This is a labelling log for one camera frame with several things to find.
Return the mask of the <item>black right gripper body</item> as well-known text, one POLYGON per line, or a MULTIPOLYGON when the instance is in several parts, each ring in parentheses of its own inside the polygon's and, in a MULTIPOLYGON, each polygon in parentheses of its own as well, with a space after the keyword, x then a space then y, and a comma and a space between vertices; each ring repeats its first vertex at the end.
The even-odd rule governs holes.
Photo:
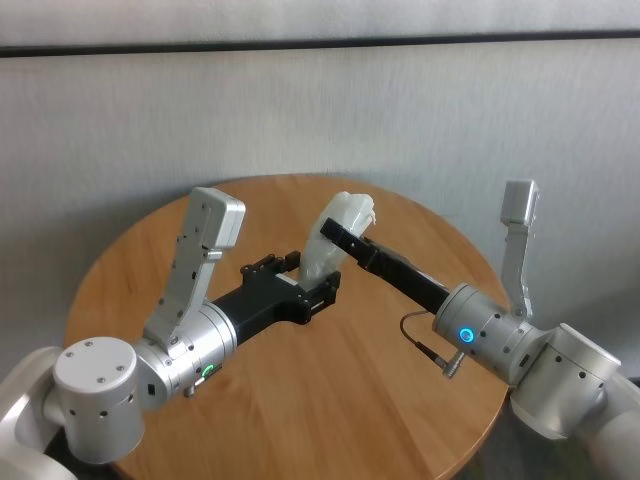
POLYGON ((382 245, 374 247, 376 253, 370 262, 370 272, 428 312, 436 313, 449 296, 449 290, 400 254, 382 245))

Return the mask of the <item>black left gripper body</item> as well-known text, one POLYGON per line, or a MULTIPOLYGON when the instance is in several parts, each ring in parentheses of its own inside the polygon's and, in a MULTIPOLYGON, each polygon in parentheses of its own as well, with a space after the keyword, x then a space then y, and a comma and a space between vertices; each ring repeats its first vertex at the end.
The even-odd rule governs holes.
POLYGON ((267 270, 244 269, 241 284, 211 301, 230 323, 239 347, 277 322, 305 325, 311 303, 302 289, 267 270))

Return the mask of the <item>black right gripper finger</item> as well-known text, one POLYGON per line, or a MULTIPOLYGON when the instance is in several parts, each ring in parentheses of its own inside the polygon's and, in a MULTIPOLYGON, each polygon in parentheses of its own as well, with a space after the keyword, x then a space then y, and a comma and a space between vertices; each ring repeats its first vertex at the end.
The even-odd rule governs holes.
POLYGON ((379 260, 379 248, 364 236, 356 236, 332 218, 327 218, 320 233, 332 244, 357 261, 360 268, 374 271, 379 260))

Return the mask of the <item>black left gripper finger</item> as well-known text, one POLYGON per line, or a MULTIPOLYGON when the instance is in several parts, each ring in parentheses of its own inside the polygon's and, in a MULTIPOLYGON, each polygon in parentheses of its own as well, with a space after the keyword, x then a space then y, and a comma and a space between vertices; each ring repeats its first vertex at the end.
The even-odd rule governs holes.
POLYGON ((242 274, 249 274, 261 270, 269 270, 275 273, 290 272, 299 267, 300 257, 301 253, 299 251, 292 251, 284 256, 269 254, 253 264, 244 265, 240 269, 240 272, 242 274))
POLYGON ((310 289, 300 287, 300 304, 303 310, 303 321, 310 321, 313 316, 336 302, 340 288, 341 273, 335 271, 310 289))

